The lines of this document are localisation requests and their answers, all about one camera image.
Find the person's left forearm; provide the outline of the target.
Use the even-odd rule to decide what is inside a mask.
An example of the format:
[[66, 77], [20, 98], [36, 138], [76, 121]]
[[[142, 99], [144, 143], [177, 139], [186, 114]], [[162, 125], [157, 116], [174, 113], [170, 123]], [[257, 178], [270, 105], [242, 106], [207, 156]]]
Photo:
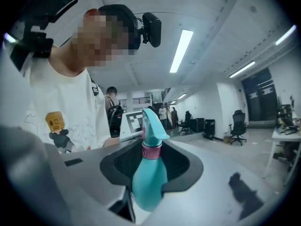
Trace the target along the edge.
[[111, 138], [108, 138], [104, 144], [103, 144], [103, 147], [109, 147], [109, 146], [112, 146], [112, 145], [118, 145], [120, 143], [120, 137], [111, 137]]

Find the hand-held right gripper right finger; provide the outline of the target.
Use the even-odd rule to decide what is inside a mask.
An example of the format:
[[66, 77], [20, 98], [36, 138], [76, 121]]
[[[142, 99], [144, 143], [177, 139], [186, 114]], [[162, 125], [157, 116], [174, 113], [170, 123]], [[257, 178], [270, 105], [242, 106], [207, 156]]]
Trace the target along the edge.
[[[230, 157], [183, 142], [171, 143], [174, 148], [197, 156], [204, 171], [187, 191], [166, 193], [144, 226], [260, 226], [282, 203], [285, 191], [277, 193], [261, 177]], [[230, 177], [236, 172], [264, 202], [244, 219], [239, 219], [243, 206], [229, 186]]]

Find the white desk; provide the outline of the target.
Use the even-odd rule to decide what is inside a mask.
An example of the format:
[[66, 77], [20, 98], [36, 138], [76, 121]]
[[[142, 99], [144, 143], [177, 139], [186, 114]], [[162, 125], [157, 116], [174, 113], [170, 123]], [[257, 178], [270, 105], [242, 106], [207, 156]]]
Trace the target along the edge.
[[297, 153], [296, 153], [296, 157], [294, 159], [294, 162], [293, 162], [293, 165], [292, 165], [292, 168], [284, 182], [284, 186], [286, 186], [288, 184], [288, 182], [290, 181], [293, 173], [294, 173], [294, 170], [296, 169], [297, 167], [297, 163], [298, 163], [298, 160], [301, 156], [301, 134], [298, 134], [298, 133], [292, 133], [292, 134], [284, 134], [284, 133], [279, 133], [277, 129], [274, 129], [273, 131], [273, 134], [272, 134], [272, 148], [271, 148], [271, 151], [270, 151], [270, 155], [269, 155], [269, 159], [268, 159], [268, 163], [267, 163], [267, 166], [265, 168], [265, 171], [264, 171], [264, 174], [263, 174], [263, 178], [265, 178], [269, 172], [269, 168], [272, 164], [272, 160], [273, 160], [273, 155], [274, 155], [274, 152], [275, 152], [275, 149], [276, 149], [276, 145], [278, 142], [281, 142], [281, 141], [284, 141], [284, 142], [298, 142], [299, 143], [299, 147], [298, 147], [298, 150], [297, 150]]

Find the teal spray head pink collar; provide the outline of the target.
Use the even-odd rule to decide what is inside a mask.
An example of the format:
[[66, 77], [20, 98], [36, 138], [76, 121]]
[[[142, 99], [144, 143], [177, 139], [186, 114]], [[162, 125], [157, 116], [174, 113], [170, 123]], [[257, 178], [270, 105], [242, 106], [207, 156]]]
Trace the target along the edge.
[[142, 155], [146, 159], [156, 160], [162, 154], [162, 142], [169, 139], [158, 116], [150, 108], [143, 109]]

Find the black equipment cart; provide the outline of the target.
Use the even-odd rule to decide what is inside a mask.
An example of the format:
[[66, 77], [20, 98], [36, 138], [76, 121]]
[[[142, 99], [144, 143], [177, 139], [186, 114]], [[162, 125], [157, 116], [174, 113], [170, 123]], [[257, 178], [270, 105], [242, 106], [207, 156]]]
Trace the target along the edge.
[[205, 119], [204, 118], [195, 118], [190, 120], [190, 129], [193, 132], [199, 133], [204, 131], [204, 124]]

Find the black equipment case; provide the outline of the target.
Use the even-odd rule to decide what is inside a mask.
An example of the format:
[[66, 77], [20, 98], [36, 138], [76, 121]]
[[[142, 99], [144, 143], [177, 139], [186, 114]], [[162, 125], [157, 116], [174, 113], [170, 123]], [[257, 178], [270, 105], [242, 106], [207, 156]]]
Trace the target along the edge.
[[204, 123], [203, 137], [209, 140], [213, 140], [215, 136], [215, 120], [206, 119]]

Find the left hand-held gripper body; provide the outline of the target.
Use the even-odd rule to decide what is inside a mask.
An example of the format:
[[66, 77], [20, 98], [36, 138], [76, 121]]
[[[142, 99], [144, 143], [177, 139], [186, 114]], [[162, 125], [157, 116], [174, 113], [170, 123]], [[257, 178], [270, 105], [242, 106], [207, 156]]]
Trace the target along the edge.
[[120, 140], [130, 140], [143, 134], [143, 113], [134, 111], [122, 114]]

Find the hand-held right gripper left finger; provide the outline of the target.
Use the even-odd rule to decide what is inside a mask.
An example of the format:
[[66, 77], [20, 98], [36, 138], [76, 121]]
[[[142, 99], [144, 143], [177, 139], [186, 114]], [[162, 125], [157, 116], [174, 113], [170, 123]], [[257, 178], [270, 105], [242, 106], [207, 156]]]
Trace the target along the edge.
[[52, 144], [0, 126], [0, 168], [13, 194], [34, 216], [31, 226], [137, 226], [111, 212], [79, 182]]

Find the black backpack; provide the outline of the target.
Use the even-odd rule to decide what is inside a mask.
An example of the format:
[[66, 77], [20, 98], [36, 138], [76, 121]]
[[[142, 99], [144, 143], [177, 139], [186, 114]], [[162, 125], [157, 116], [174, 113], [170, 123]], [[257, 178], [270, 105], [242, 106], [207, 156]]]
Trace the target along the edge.
[[119, 137], [124, 110], [120, 105], [112, 106], [107, 113], [111, 137]]

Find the dark glass partition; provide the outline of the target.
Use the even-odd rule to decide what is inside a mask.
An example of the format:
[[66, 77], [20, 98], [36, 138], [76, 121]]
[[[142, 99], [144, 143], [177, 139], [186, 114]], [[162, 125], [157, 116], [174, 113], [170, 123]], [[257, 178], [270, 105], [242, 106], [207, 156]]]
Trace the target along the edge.
[[277, 113], [277, 94], [269, 68], [242, 80], [249, 121], [273, 121]]

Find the teal spray bottle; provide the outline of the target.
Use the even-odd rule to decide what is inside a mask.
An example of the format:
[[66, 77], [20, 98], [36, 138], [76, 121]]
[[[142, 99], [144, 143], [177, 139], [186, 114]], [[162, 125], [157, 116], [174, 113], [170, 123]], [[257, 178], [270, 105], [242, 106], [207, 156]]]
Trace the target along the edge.
[[142, 210], [152, 212], [162, 199], [167, 171], [161, 158], [142, 158], [132, 180], [134, 201]]

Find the person's cream printed t-shirt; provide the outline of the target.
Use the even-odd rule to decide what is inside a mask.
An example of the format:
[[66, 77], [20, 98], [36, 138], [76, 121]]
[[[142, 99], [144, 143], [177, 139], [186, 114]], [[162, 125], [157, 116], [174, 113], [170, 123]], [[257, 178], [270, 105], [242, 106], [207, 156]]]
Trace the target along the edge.
[[67, 76], [62, 54], [55, 48], [49, 58], [32, 59], [24, 72], [32, 95], [21, 128], [60, 153], [102, 148], [111, 138], [104, 95], [87, 69]]

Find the black office chair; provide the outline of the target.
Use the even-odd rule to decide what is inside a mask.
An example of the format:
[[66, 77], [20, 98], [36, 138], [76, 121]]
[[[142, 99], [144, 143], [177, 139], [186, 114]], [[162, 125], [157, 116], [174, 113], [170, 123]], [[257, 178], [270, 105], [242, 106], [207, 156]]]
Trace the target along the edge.
[[181, 130], [178, 132], [179, 135], [182, 134], [191, 134], [192, 130], [190, 128], [190, 121], [191, 121], [191, 113], [189, 111], [185, 112], [185, 119], [179, 123], [179, 127]]
[[243, 138], [243, 135], [246, 133], [246, 123], [245, 123], [246, 114], [242, 110], [236, 110], [232, 116], [233, 124], [230, 124], [230, 144], [233, 142], [239, 142], [242, 146], [242, 141], [247, 141]]

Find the black shoulder-mounted device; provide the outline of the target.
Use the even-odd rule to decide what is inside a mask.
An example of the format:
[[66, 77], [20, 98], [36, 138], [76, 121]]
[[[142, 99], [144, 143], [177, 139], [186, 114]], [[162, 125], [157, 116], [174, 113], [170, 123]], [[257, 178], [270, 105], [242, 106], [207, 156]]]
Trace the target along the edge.
[[45, 29], [55, 23], [78, 0], [30, 0], [23, 8], [20, 22], [24, 23], [24, 33], [14, 46], [10, 59], [20, 73], [24, 73], [33, 57], [48, 58], [54, 43], [47, 38]]

